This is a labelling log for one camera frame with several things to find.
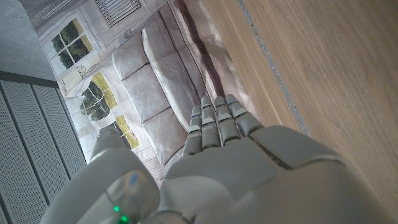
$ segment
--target wall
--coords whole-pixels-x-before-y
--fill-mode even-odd
[[[0,70],[55,81],[36,32],[16,0],[0,1]]]

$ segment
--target wooden surface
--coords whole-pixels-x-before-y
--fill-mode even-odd
[[[238,0],[205,0],[266,125],[300,129]],[[245,0],[311,137],[398,219],[398,3]]]

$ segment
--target metal panel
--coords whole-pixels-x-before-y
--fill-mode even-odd
[[[7,220],[6,217],[4,216],[4,213],[2,212],[2,210],[0,209],[0,224],[7,224]]]
[[[47,208],[40,185],[0,93],[0,194],[13,223],[38,223]],[[0,223],[7,223],[4,214]]]
[[[68,176],[30,85],[1,81],[11,114],[21,131],[34,169],[51,201],[68,182]]]
[[[33,86],[33,89],[53,134],[54,142],[58,146],[66,169],[72,178],[86,165],[86,161],[65,110],[54,88]]]

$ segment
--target gray wall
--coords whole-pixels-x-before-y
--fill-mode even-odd
[[[0,224],[38,223],[86,166],[59,90],[0,81]]]
[[[55,81],[22,4],[1,0],[0,21],[0,71]]]

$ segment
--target couch cushion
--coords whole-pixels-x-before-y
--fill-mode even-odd
[[[177,121],[171,108],[145,121],[142,126],[151,144],[155,147],[155,152],[162,165],[166,165],[185,144],[187,133]]]
[[[156,14],[143,31],[144,50],[174,113],[187,130],[199,97],[162,18]]]
[[[131,37],[113,52],[112,62],[120,80],[127,78],[149,62],[142,45],[141,32]]]
[[[170,106],[149,64],[127,77],[122,84],[141,124]]]

